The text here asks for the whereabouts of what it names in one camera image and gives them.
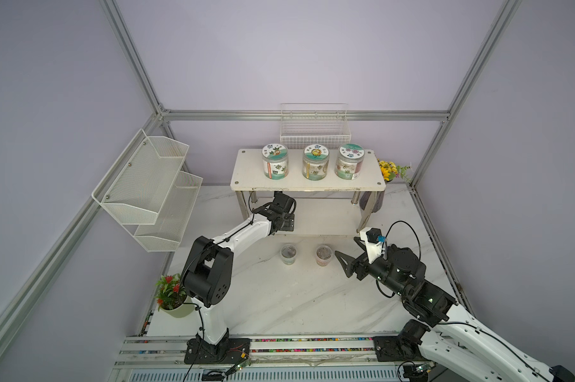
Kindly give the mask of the small red-based clear cup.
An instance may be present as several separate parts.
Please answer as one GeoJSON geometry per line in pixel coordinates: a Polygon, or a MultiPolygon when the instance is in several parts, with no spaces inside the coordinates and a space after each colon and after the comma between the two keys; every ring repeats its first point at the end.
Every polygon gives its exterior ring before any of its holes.
{"type": "Polygon", "coordinates": [[[320,267],[326,267],[333,258],[333,250],[327,245],[319,245],[316,248],[316,263],[320,267]]]}

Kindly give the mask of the strawberry lid seed container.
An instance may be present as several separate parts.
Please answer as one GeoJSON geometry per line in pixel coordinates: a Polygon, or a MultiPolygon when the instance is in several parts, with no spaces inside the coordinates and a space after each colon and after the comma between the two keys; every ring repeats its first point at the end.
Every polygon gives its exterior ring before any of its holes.
{"type": "Polygon", "coordinates": [[[270,143],[262,147],[264,174],[272,180],[281,180],[288,175],[288,149],[280,143],[270,143]]]}

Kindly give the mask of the sunflower lid seed container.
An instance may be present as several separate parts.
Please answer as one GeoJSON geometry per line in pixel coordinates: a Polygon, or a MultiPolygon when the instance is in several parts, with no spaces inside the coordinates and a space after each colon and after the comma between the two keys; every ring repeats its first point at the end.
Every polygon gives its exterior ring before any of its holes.
{"type": "Polygon", "coordinates": [[[320,181],[327,176],[330,151],[321,144],[311,144],[303,149],[303,176],[320,181]]]}

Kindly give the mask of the pink flower lid seed container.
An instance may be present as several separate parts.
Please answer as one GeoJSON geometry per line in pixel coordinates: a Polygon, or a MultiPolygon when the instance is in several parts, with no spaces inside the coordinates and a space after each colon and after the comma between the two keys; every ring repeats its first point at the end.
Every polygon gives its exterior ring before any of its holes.
{"type": "Polygon", "coordinates": [[[359,176],[366,151],[354,143],[346,143],[338,148],[335,163],[336,175],[345,180],[354,180],[359,176]]]}

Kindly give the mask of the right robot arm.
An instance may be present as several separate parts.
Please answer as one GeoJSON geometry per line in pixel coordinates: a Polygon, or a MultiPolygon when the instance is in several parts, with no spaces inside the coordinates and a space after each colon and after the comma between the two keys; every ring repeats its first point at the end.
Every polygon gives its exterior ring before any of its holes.
{"type": "Polygon", "coordinates": [[[534,359],[475,318],[457,300],[425,278],[426,266],[408,248],[366,244],[354,258],[335,256],[346,276],[370,276],[389,288],[412,315],[402,337],[421,356],[469,381],[574,381],[562,365],[534,359]]]}

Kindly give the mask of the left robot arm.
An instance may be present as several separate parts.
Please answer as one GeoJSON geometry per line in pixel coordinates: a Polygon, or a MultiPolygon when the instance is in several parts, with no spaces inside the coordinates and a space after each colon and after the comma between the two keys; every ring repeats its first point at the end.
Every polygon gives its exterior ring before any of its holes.
{"type": "Polygon", "coordinates": [[[235,228],[214,238],[201,236],[194,241],[179,286],[200,313],[200,341],[217,346],[227,339],[229,329],[220,303],[230,289],[235,259],[266,237],[279,231],[291,232],[295,210],[295,199],[276,191],[270,202],[255,208],[235,228]]]}

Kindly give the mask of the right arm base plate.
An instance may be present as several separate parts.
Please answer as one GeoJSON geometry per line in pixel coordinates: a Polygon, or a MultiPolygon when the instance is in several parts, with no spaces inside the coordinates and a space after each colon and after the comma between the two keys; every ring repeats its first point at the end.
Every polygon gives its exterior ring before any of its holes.
{"type": "Polygon", "coordinates": [[[378,362],[427,361],[414,342],[399,336],[373,337],[373,350],[378,362]]]}

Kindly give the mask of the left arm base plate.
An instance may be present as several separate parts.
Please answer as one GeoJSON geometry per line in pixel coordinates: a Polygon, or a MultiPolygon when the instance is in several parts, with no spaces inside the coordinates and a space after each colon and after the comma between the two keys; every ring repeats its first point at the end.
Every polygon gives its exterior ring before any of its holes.
{"type": "Polygon", "coordinates": [[[250,338],[231,338],[211,345],[200,337],[190,339],[185,351],[185,364],[236,364],[250,354],[250,338]]]}

